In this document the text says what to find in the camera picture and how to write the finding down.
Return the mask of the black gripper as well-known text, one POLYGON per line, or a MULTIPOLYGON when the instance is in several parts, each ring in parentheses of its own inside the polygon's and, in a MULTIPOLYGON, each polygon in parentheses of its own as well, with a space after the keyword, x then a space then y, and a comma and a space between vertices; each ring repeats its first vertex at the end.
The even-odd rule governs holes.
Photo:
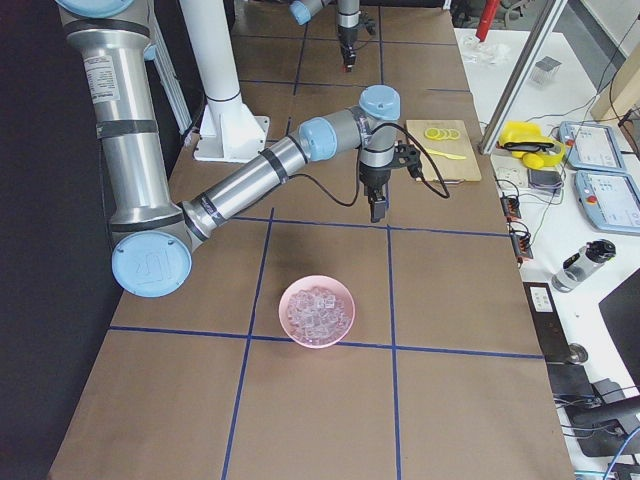
POLYGON ((346 71, 345 65, 351 64, 355 66, 356 51, 354 48, 355 48, 355 43, 358 39, 358 28, 357 27, 338 27, 337 37, 341 46, 343 69, 346 71))
POLYGON ((391 177, 391 170, 387 167, 371 167, 359 165, 359 180, 364 186, 370 208, 370 221, 378 223, 386 216, 387 199, 384 187, 391 177))

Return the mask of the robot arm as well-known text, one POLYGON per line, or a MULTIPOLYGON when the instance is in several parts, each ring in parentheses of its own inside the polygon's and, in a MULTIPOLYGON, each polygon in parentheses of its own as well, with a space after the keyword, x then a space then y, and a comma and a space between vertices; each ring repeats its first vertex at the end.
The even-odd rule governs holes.
MULTIPOLYGON (((295 0, 290 3, 289 11, 298 25, 305 25, 329 4, 330 1, 325 0, 295 0)), ((336 1, 335 25, 346 72, 353 70, 357 59, 355 44, 358 40, 360 13, 358 0, 336 1)))
POLYGON ((231 175, 190 201, 170 197, 145 55, 152 45, 150 1, 62 1, 68 42, 82 55, 99 139, 116 202, 110 227, 112 271, 141 297, 172 293, 187 279, 191 255, 213 231, 309 163, 356 150, 357 175, 371 218, 385 214, 384 186, 394 160, 399 93, 366 88, 355 106, 303 122, 267 145, 268 121, 242 100, 225 9, 219 1, 184 1, 181 11, 203 83, 212 160, 236 161, 231 175))

